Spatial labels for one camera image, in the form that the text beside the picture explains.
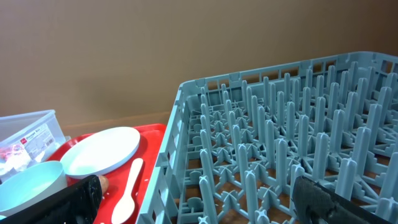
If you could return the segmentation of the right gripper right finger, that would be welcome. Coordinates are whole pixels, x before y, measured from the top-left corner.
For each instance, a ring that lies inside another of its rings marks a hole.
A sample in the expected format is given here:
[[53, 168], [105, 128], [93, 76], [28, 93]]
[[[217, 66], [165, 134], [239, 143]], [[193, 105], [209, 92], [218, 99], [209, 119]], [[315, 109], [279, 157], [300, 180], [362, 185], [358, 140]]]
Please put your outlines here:
[[351, 203], [311, 179], [295, 179], [292, 201], [300, 223], [367, 224], [387, 220]]

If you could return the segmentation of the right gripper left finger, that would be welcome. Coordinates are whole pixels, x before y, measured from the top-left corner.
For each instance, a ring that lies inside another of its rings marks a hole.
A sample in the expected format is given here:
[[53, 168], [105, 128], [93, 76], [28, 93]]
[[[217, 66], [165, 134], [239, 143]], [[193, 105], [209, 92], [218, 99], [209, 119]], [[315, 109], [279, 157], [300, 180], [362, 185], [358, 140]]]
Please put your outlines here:
[[1, 224], [92, 224], [103, 196], [103, 178], [89, 175], [73, 185], [1, 220]]

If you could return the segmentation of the green bowl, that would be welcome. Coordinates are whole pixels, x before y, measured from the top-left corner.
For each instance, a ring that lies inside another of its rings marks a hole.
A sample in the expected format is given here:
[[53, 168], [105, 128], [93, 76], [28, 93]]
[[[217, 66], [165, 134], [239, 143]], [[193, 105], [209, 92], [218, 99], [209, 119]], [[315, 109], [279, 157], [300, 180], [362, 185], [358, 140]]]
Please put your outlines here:
[[1, 215], [11, 216], [66, 187], [61, 162], [36, 164], [1, 184]]

